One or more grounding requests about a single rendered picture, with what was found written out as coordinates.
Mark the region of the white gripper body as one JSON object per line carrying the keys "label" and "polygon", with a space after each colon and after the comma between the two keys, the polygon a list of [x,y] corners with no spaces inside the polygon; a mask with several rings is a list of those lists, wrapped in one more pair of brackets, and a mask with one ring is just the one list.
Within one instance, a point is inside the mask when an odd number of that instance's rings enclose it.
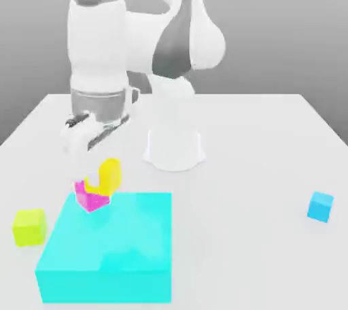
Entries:
{"label": "white gripper body", "polygon": [[66,155],[85,154],[129,120],[130,114],[123,113],[117,120],[99,122],[94,113],[83,111],[66,121],[60,131],[60,147]]}

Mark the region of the small yellow cube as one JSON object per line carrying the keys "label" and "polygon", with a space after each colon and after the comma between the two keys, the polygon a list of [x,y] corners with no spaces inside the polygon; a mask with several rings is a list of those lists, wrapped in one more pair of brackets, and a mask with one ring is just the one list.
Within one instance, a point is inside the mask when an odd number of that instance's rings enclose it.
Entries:
{"label": "small yellow cube", "polygon": [[87,193],[111,197],[122,182],[121,162],[117,158],[107,158],[99,167],[97,176],[84,179]]}

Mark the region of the small magenta cube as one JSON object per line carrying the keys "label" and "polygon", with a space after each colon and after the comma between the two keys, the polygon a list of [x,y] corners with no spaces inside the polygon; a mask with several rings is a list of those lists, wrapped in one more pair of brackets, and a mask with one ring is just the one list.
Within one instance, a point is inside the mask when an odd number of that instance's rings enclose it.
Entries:
{"label": "small magenta cube", "polygon": [[84,181],[75,182],[74,189],[76,201],[88,213],[110,204],[111,200],[109,196],[102,196],[87,192],[84,187]]}

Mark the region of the small lime cube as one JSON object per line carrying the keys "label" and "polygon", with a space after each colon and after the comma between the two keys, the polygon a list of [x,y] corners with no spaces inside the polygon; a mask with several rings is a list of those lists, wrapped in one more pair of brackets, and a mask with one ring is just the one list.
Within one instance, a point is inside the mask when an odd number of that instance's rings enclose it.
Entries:
{"label": "small lime cube", "polygon": [[43,209],[25,209],[16,213],[12,232],[18,247],[42,245],[46,238],[47,222]]}

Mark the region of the small blue cube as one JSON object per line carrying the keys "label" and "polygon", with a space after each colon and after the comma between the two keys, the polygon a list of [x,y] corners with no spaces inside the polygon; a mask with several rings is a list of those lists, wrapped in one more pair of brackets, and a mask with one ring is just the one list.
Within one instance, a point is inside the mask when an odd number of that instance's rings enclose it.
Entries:
{"label": "small blue cube", "polygon": [[307,216],[314,220],[327,223],[330,217],[330,212],[334,197],[321,192],[314,192],[307,212]]}

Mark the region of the large cyan box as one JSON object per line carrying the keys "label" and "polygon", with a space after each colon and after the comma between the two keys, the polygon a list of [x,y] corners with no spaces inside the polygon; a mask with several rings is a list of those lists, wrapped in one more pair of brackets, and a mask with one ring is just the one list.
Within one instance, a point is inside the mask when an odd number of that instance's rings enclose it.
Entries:
{"label": "large cyan box", "polygon": [[37,263],[43,303],[170,303],[172,196],[118,192],[84,211],[73,193]]}

